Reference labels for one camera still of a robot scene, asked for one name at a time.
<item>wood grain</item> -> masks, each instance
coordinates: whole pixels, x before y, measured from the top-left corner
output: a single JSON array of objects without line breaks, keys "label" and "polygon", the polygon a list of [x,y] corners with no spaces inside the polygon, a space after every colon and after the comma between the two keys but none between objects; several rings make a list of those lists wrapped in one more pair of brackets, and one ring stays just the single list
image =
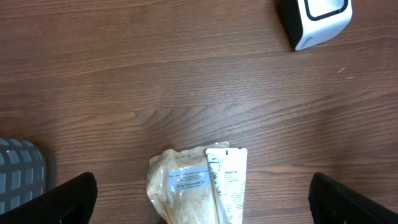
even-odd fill
[{"label": "wood grain", "polygon": [[311,223],[314,172],[398,212],[398,3],[292,52],[275,1],[0,2],[0,134],[98,181],[91,223],[162,223],[149,159],[246,147],[244,223]]}]

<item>white container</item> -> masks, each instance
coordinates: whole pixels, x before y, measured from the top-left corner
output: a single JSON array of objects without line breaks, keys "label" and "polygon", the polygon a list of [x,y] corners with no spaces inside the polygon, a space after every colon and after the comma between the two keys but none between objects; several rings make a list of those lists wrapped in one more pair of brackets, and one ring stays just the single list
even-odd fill
[{"label": "white container", "polygon": [[295,50],[336,37],[351,21],[351,0],[280,0],[279,10]]}]

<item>gray basket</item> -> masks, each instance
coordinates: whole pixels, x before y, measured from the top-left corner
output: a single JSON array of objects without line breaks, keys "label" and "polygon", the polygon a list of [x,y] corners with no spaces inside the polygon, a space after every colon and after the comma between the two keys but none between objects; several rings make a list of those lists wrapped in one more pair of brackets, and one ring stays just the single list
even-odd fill
[{"label": "gray basket", "polygon": [[28,140],[0,138],[0,215],[54,188],[55,160]]}]

